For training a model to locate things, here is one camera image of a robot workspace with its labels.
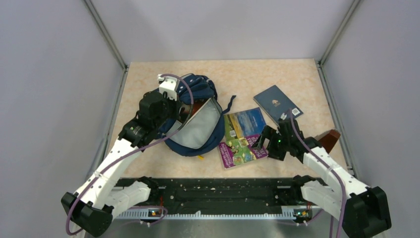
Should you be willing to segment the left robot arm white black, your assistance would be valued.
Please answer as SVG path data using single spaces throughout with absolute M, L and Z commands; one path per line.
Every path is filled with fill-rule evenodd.
M 112 190 L 140 154 L 173 136 L 157 138 L 163 124 L 178 116 L 180 107 L 181 102 L 174 90 L 144 94 L 134 118 L 123 126 L 114 146 L 97 169 L 75 192 L 66 192 L 62 197 L 69 236 L 89 233 L 97 238 L 116 217 L 134 205 L 140 202 L 153 205 L 158 201 L 158 190 L 141 181 L 118 192 Z

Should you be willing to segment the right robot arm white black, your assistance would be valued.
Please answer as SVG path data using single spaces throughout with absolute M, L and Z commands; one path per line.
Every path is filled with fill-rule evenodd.
M 372 238 L 392 227 L 385 191 L 348 173 L 318 140 L 304 137 L 295 119 L 280 120 L 277 128 L 266 125 L 252 148 L 261 149 L 266 140 L 268 157 L 282 161 L 289 153 L 319 175 L 322 181 L 295 176 L 290 197 L 296 204 L 313 203 L 335 218 L 337 237 L 344 231 L 350 238 Z

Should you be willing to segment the purple treehouse book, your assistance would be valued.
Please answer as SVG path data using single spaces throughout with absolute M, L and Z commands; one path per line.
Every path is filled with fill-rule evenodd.
M 223 167 L 231 169 L 267 157 L 268 152 L 264 147 L 252 147 L 258 137 L 259 135 L 250 135 L 219 143 Z

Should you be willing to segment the black paperback book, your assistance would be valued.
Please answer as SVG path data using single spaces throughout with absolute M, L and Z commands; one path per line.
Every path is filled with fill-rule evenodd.
M 182 104 L 177 121 L 181 124 L 190 123 L 197 113 L 210 101 L 210 99 L 195 99 L 193 105 Z

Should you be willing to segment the dark blue hardcover book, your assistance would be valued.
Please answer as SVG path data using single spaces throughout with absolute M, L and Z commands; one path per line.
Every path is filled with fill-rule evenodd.
M 293 118 L 298 118 L 304 112 L 278 86 L 273 85 L 253 97 L 263 111 L 275 122 L 287 119 L 289 110 Z

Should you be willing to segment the navy blue backpack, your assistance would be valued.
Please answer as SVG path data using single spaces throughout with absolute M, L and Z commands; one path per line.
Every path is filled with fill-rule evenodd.
M 232 106 L 233 95 L 225 110 L 218 103 L 215 84 L 205 75 L 189 73 L 182 76 L 192 91 L 193 99 L 210 99 L 194 119 L 165 141 L 175 153 L 194 157 L 216 148 L 224 138 L 224 115 Z

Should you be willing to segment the blue green landscape book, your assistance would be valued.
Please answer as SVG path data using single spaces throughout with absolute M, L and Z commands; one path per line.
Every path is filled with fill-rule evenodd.
M 266 122 L 260 108 L 224 115 L 225 139 L 227 141 L 260 134 Z

